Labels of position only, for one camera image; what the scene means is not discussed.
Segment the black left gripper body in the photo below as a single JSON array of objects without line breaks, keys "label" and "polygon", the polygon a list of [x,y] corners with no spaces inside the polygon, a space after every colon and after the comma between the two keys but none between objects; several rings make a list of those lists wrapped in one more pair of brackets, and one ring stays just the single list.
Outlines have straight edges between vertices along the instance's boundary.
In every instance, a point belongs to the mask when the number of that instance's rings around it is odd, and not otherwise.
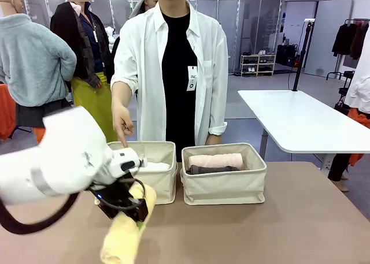
[{"label": "black left gripper body", "polygon": [[133,220],[142,219],[142,199],[135,199],[130,193],[134,183],[142,186],[138,179],[117,179],[111,184],[91,183],[90,192],[99,201],[103,212],[113,219],[122,212]]}]

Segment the person's right hand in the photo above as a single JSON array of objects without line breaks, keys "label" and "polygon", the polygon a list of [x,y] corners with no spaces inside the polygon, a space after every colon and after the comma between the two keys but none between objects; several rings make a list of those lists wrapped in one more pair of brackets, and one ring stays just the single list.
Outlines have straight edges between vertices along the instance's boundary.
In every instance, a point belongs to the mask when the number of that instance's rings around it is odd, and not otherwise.
[{"label": "person's right hand", "polygon": [[128,147],[127,136],[134,132],[134,125],[129,110],[121,103],[112,103],[113,128],[116,131],[119,141],[124,147]]}]

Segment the person's left hand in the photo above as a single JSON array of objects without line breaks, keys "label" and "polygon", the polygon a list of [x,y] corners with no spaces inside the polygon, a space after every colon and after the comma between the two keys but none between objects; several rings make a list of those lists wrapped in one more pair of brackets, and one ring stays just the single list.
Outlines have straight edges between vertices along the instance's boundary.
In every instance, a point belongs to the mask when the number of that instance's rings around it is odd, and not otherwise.
[{"label": "person's left hand", "polygon": [[221,135],[213,135],[213,134],[208,134],[207,140],[206,140],[206,145],[218,145],[222,144],[222,136]]}]

